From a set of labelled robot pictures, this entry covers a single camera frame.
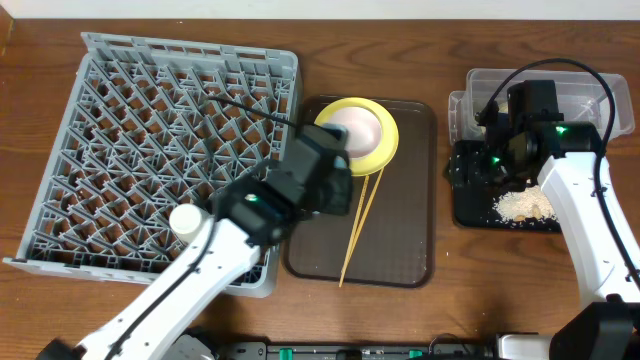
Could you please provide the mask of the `wooden chopstick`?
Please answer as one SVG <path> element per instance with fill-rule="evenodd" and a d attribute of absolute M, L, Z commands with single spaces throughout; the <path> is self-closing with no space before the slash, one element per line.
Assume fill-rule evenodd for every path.
<path fill-rule="evenodd" d="M 362 230 L 364 228 L 364 225 L 366 223 L 366 220 L 367 220 L 367 217 L 369 215 L 370 209 L 371 209 L 371 207 L 373 205 L 373 202 L 374 202 L 375 196 L 377 194 L 377 190 L 378 190 L 379 184 L 380 184 L 382 176 L 384 174 L 384 170 L 385 170 L 385 168 L 382 168 L 377 173 L 375 182 L 373 183 L 373 187 L 372 187 L 371 190 L 368 190 L 368 187 L 369 187 L 369 183 L 368 183 L 368 187 L 367 187 L 367 191 L 366 191 L 366 195 L 365 195 L 365 199 L 364 199 L 364 206 L 363 206 L 362 212 L 361 212 L 361 218 L 360 218 L 360 222 L 359 222 L 359 227 L 358 227 L 357 233 L 356 233 L 356 244 L 355 244 L 355 247 L 353 249 L 352 256 L 353 256 L 353 253 L 354 253 L 355 248 L 357 246 L 357 243 L 358 243 L 358 240 L 360 238 L 361 232 L 362 232 Z"/>
<path fill-rule="evenodd" d="M 353 249 L 354 249 L 355 244 L 356 244 L 356 233 L 357 233 L 357 229 L 359 227 L 362 208 L 364 206 L 364 199 L 365 199 L 365 195 L 366 195 L 366 191 L 367 191 L 367 187 L 368 187 L 368 183 L 369 183 L 369 178 L 370 178 L 369 175 L 366 175 L 364 177 L 364 182 L 363 182 L 363 185 L 362 185 L 362 188 L 361 188 L 361 193 L 360 193 L 358 206 L 357 206 L 357 209 L 356 209 L 356 214 L 355 214 L 355 218 L 354 218 L 354 222 L 353 222 L 353 226 L 352 226 L 352 230 L 351 230 L 351 234 L 350 234 L 350 238 L 349 238 L 349 243 L 348 243 L 348 246 L 347 246 L 347 250 L 346 250 L 343 266 L 342 266 L 341 273 L 340 273 L 340 279 L 339 279 L 339 285 L 338 285 L 340 288 L 343 286 L 344 278 L 345 278 L 345 275 L 346 275 L 346 271 L 348 269 L 348 264 L 349 264 L 349 261 L 350 261 L 351 256 L 352 256 Z"/>

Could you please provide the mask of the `white bowl with rice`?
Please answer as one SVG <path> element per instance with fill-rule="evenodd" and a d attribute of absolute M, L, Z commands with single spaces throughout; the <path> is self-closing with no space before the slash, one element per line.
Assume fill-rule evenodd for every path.
<path fill-rule="evenodd" d="M 376 115 L 362 107 L 345 107 L 329 117 L 331 124 L 347 130 L 346 151 L 351 158 L 362 158 L 372 153 L 382 137 L 381 125 Z"/>

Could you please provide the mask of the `white paper cup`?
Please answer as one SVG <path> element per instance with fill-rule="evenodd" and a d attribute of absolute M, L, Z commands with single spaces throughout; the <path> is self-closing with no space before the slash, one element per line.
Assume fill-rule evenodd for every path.
<path fill-rule="evenodd" d="M 172 210 L 169 224 L 181 242 L 191 244 L 209 217 L 210 214 L 206 210 L 196 205 L 180 204 Z"/>

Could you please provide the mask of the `light blue bowl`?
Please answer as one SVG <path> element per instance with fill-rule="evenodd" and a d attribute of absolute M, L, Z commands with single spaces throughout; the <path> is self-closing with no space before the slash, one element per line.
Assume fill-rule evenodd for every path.
<path fill-rule="evenodd" d="M 337 150 L 334 159 L 334 167 L 336 169 L 349 169 L 350 160 L 348 151 L 346 150 L 346 144 L 348 140 L 347 128 L 343 125 L 329 124 L 328 129 L 337 139 Z"/>

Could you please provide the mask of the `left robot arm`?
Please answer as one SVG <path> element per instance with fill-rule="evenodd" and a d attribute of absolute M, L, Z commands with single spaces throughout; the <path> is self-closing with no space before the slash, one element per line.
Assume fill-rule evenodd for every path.
<path fill-rule="evenodd" d="M 280 161 L 227 185 L 190 247 L 139 297 L 75 346 L 52 340 L 41 359 L 160 359 L 204 308 L 289 238 L 312 213 L 344 215 L 353 190 L 348 131 L 304 125 Z"/>

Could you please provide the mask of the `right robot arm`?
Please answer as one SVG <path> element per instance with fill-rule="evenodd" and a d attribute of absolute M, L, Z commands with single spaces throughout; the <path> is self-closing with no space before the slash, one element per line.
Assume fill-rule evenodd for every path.
<path fill-rule="evenodd" d="M 550 336 L 505 334 L 500 359 L 636 359 L 639 356 L 639 246 L 610 183 L 609 135 L 568 122 L 550 79 L 499 88 L 477 114 L 481 141 L 453 146 L 454 218 L 491 226 L 499 196 L 537 186 L 549 201 L 578 280 L 581 311 Z"/>

